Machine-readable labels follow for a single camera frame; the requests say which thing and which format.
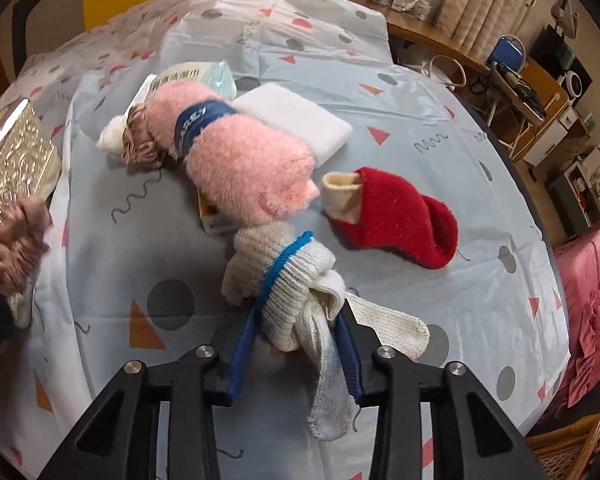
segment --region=red sock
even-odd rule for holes
[[[330,220],[362,249],[394,247],[416,263],[441,269],[458,246],[458,223],[442,202],[424,196],[402,177],[360,168],[360,220]]]

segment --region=gold foil bag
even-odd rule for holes
[[[60,170],[56,148],[42,133],[31,102],[14,101],[0,110],[0,222],[19,198],[46,200]]]

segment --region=silver bolt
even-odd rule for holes
[[[391,348],[390,346],[379,346],[376,349],[376,353],[382,359],[391,359],[391,358],[395,357],[395,349]]]
[[[196,355],[204,359],[208,359],[215,353],[216,351],[211,345],[200,345],[198,348],[196,348]]]
[[[466,373],[466,366],[464,366],[464,364],[462,364],[460,361],[451,361],[446,368],[453,375],[461,376]]]
[[[140,361],[129,361],[125,364],[125,372],[128,374],[137,374],[142,370],[142,363]]]

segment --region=navy blue band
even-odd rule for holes
[[[178,158],[187,156],[193,141],[209,124],[220,117],[235,115],[236,112],[227,103],[209,100],[190,106],[178,116],[174,144]]]
[[[313,239],[314,234],[311,231],[305,231],[301,236],[296,238],[295,242],[282,250],[280,255],[275,259],[269,269],[267,269],[267,272],[264,274],[264,279],[262,280],[262,285],[260,286],[260,292],[254,305],[256,308],[262,308],[264,304],[267,303],[269,295],[273,290],[273,286],[276,283],[276,280],[280,277],[280,272],[282,272],[282,269],[285,268],[289,258],[291,258]]]

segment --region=bed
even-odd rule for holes
[[[555,254],[569,305],[571,358],[544,416],[559,416],[600,380],[600,224]]]
[[[459,247],[441,270],[344,247],[318,202],[290,222],[333,251],[360,296],[425,321],[421,362],[465,362],[526,433],[560,383],[568,330],[541,224],[488,129],[446,88],[394,66],[384,18],[357,4],[154,0],[29,59],[0,100],[32,99],[62,153],[32,327],[0,356],[0,452],[34,478],[126,361],[177,359],[235,315],[220,294],[231,240],[204,233],[182,175],[128,171],[95,146],[147,74],[187,59],[224,59],[240,92],[275,81],[352,124],[316,182],[375,166],[450,207]],[[214,412],[223,478],[368,476],[376,409],[362,410],[337,441],[313,440],[312,383],[301,352],[256,343],[238,405]],[[423,475],[432,478],[422,410]],[[166,430],[158,430],[163,480]]]

